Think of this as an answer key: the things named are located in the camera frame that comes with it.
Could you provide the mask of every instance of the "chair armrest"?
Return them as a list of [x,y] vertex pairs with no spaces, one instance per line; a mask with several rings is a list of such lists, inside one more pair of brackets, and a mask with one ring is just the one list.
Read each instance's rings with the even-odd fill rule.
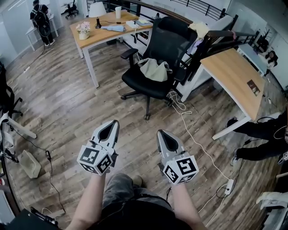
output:
[[121,55],[121,58],[127,59],[127,58],[133,56],[133,54],[135,54],[137,52],[138,52],[138,49],[129,49]]
[[176,81],[182,82],[186,77],[186,70],[184,68],[179,68],[176,72],[174,79]]

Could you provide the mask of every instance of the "lamp shade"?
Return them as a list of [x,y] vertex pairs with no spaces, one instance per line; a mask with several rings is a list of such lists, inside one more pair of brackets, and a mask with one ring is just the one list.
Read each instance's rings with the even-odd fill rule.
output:
[[89,17],[96,18],[106,14],[103,2],[95,2],[90,5]]

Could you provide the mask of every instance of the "black mesh office chair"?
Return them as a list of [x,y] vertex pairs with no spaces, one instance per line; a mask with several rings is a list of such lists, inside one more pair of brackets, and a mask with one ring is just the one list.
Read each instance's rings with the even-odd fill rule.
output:
[[166,61],[169,68],[173,70],[172,74],[167,74],[168,79],[163,82],[153,81],[146,78],[140,71],[138,64],[133,63],[133,54],[137,49],[130,49],[124,52],[121,57],[129,58],[130,69],[127,70],[122,80],[135,91],[121,96],[126,100],[129,96],[143,94],[147,96],[147,108],[145,120],[150,118],[149,104],[150,98],[164,99],[168,106],[171,106],[172,100],[167,97],[174,84],[183,80],[186,71],[180,68],[182,57],[192,43],[196,40],[197,33],[188,28],[188,25],[176,18],[164,17],[155,19],[153,24],[150,43],[143,55],[143,58],[156,59],[158,64]]
[[14,110],[17,103],[22,102],[22,98],[19,97],[14,103],[15,95],[13,90],[7,85],[5,74],[6,70],[4,65],[0,62],[0,111],[2,111],[2,113],[9,112],[9,117],[12,117],[13,113],[20,113],[20,115],[23,116],[22,112]]

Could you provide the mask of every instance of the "electrical outlet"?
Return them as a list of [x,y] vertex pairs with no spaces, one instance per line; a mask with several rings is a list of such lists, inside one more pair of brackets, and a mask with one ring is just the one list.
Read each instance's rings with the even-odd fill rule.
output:
[[231,193],[233,184],[234,184],[234,180],[229,179],[228,183],[227,183],[227,186],[226,186],[226,189],[225,189],[225,194],[226,195],[229,195]]

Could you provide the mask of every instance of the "beige bag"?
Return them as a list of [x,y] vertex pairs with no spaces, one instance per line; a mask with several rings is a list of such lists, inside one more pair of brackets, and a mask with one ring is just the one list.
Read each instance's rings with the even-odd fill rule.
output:
[[160,65],[157,64],[155,59],[146,58],[138,62],[141,72],[145,77],[153,80],[163,82],[167,80],[167,72],[172,73],[169,69],[167,62],[162,62]]

